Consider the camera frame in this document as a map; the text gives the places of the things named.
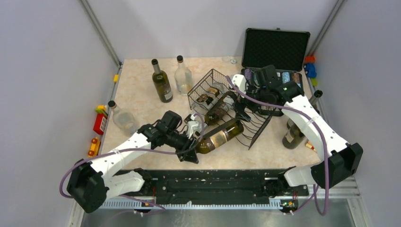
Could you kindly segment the black wire wine rack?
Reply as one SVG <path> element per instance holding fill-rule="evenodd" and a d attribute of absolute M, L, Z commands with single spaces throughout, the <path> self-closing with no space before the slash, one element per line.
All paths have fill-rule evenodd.
<path fill-rule="evenodd" d="M 273 107 L 259 106 L 230 88 L 225 76 L 211 69 L 188 93 L 189 107 L 202 115 L 205 132 L 229 121 L 241 121 L 243 131 L 235 139 L 251 149 L 276 113 Z"/>

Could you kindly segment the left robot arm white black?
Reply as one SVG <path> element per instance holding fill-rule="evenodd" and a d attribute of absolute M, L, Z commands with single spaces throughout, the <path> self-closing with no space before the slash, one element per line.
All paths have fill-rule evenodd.
<path fill-rule="evenodd" d="M 62 178 L 60 194 L 75 202 L 86 212 L 92 213 L 103 203 L 129 192 L 139 195 L 150 193 L 152 183 L 141 169 L 119 175 L 127 164 L 147 152 L 156 153 L 157 147 L 167 145 L 175 149 L 174 155 L 193 152 L 199 139 L 192 133 L 180 133 L 177 127 L 180 115 L 167 111 L 160 120 L 141 126 L 124 143 L 108 153 L 78 161 Z"/>

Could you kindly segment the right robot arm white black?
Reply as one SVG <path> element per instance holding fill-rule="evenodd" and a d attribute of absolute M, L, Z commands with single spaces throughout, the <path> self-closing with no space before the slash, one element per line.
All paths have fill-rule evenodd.
<path fill-rule="evenodd" d="M 330 189 L 352 176 L 363 149 L 338 135 L 315 110 L 302 88 L 294 81 L 283 83 L 273 65 L 258 69 L 251 79 L 242 74 L 227 77 L 230 87 L 257 105 L 279 108 L 314 146 L 320 163 L 293 167 L 277 182 L 278 191 L 290 195 L 297 186 L 316 184 Z"/>

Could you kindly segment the square clear liquor bottle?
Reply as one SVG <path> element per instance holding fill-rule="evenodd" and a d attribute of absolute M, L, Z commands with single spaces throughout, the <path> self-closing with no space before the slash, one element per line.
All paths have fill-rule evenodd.
<path fill-rule="evenodd" d="M 198 96 L 192 104 L 193 112 L 205 115 L 223 96 L 226 91 L 224 84 L 215 82 L 206 92 Z"/>

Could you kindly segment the green wine bottle back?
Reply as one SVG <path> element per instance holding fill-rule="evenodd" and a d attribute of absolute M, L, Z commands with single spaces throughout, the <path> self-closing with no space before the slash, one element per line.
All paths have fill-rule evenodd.
<path fill-rule="evenodd" d="M 168 76 L 163 70 L 160 69 L 157 59 L 152 59 L 151 64 L 154 69 L 152 80 L 158 97 L 161 102 L 168 103 L 173 99 L 173 92 L 171 90 Z"/>

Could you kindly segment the green wine bottle front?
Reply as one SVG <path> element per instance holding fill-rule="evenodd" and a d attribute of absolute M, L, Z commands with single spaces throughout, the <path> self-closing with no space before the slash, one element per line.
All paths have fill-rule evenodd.
<path fill-rule="evenodd" d="M 217 124 L 233 108 L 237 95 L 232 91 L 227 91 L 217 101 L 217 103 L 206 113 L 205 123 L 208 126 Z"/>

